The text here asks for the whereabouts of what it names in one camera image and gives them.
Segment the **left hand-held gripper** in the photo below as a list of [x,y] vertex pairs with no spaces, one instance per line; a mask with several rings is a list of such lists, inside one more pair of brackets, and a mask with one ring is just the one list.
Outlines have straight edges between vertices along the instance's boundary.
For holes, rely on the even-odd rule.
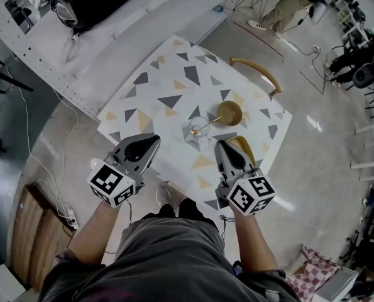
[[92,172],[87,178],[92,192],[112,208],[138,194],[144,186],[141,175],[151,165],[159,146],[158,135],[139,134],[121,140],[104,160],[92,159]]

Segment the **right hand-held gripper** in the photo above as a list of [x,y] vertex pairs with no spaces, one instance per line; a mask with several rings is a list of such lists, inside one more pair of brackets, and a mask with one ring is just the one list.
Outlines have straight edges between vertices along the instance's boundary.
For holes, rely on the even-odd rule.
[[[214,153],[222,181],[216,196],[220,208],[236,208],[242,215],[264,210],[275,197],[275,188],[261,169],[254,168],[250,158],[238,147],[217,141]],[[228,172],[244,172],[228,179]]]

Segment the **clear drinking glass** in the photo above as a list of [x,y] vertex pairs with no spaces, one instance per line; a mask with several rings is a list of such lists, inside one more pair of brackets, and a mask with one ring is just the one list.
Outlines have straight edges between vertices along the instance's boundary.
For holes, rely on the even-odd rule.
[[189,122],[189,131],[192,138],[196,140],[208,139],[210,131],[209,121],[203,116],[195,116]]

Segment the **small gold spoon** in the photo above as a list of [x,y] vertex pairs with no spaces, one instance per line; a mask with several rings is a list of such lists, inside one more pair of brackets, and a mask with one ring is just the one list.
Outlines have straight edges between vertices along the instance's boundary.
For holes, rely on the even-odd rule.
[[203,117],[200,121],[198,121],[199,117],[194,118],[190,123],[190,132],[193,136],[201,136],[201,135],[207,135],[206,130],[210,127],[211,124],[219,121],[222,118],[222,116],[218,116],[217,118],[208,121],[206,120],[203,122]]

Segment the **person's left forearm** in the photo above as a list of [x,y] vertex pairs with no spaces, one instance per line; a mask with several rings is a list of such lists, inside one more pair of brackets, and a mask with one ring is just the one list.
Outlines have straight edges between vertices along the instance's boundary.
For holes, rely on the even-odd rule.
[[81,231],[69,245],[69,250],[83,264],[100,265],[115,226],[120,207],[112,208],[101,202]]

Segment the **person's right forearm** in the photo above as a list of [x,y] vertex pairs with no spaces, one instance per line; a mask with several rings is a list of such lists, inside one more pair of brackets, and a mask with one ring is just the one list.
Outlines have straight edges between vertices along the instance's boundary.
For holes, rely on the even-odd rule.
[[245,216],[234,206],[231,209],[234,213],[243,272],[256,273],[277,270],[277,260],[260,230],[255,215]]

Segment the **round gold bowl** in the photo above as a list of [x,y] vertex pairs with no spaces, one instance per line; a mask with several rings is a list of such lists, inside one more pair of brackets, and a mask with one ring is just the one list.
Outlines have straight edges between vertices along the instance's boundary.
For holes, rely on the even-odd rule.
[[223,101],[217,107],[219,122],[227,126],[236,126],[243,119],[243,112],[240,106],[234,101]]

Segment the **white triangle patterned table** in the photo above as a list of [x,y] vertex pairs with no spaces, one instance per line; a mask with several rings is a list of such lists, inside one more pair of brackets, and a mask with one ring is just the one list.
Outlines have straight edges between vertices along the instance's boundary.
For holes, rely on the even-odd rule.
[[[193,137],[190,122],[212,121],[223,101],[240,106],[241,122],[230,127],[212,125],[207,137]],[[151,164],[157,176],[194,201],[218,209],[215,190],[221,175],[216,142],[244,137],[256,163],[267,173],[292,115],[216,55],[171,36],[136,69],[98,118],[99,132],[114,144],[140,133],[157,134],[161,144]]]

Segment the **person's left white shoe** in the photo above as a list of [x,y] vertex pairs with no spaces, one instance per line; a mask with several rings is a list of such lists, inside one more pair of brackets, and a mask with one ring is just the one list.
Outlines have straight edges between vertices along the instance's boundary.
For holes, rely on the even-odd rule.
[[159,207],[170,204],[171,194],[165,186],[159,186],[156,190],[156,200]]

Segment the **person's black shorts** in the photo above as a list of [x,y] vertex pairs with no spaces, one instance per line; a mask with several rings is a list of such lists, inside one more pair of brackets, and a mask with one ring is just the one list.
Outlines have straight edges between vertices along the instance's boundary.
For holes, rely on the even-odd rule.
[[185,220],[194,220],[207,223],[217,229],[216,224],[209,218],[206,218],[198,209],[196,202],[186,198],[179,204],[179,214],[176,215],[170,203],[161,206],[158,213],[149,213],[143,219],[147,218],[181,218]]

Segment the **curved wooden chair back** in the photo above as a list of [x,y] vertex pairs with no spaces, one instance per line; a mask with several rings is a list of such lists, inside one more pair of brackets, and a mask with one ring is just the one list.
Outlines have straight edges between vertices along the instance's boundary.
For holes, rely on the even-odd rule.
[[262,67],[261,65],[255,63],[253,61],[247,60],[247,59],[232,58],[232,57],[229,58],[229,64],[232,67],[235,64],[243,64],[243,65],[246,65],[246,66],[248,66],[252,69],[255,69],[256,71],[258,71],[259,73],[264,75],[271,82],[271,84],[274,86],[274,90],[271,93],[268,94],[269,96],[274,97],[275,95],[282,93],[282,88],[280,87],[280,84],[278,83],[276,78],[274,78],[274,76],[269,71],[267,71],[264,67]]

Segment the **white power strip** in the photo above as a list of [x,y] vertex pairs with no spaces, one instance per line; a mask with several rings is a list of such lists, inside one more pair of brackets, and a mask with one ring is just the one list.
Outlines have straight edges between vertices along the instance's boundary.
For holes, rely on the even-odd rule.
[[77,222],[75,213],[73,209],[67,210],[67,223],[74,229],[77,230],[79,228],[79,224]]

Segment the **person's grey shirt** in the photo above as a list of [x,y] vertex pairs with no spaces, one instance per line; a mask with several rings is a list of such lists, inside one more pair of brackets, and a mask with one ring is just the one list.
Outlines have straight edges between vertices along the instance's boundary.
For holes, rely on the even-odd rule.
[[281,270],[237,274],[218,230],[202,221],[148,218],[125,229],[117,259],[88,266],[65,250],[40,302],[300,302]]

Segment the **white perforated metal rack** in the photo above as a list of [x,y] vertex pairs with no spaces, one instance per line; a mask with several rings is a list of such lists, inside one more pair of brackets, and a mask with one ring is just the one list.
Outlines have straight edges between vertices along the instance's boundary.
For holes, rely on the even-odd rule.
[[98,106],[93,105],[79,91],[76,91],[73,84],[48,63],[47,59],[41,55],[36,46],[30,42],[29,38],[16,24],[14,18],[5,7],[3,0],[0,0],[0,39],[49,86],[90,118],[97,119],[99,114]]

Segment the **pink checkered cloth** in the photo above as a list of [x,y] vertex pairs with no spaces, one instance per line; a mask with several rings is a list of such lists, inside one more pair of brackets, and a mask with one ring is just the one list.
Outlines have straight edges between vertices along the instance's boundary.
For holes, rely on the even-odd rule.
[[301,255],[305,262],[286,281],[298,296],[300,302],[312,302],[314,293],[342,269],[314,249],[302,246]]

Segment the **white box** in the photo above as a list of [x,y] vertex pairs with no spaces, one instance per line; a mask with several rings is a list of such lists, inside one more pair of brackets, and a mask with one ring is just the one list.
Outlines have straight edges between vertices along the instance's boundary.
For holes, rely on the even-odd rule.
[[342,268],[315,293],[312,302],[340,302],[351,290],[358,272]]

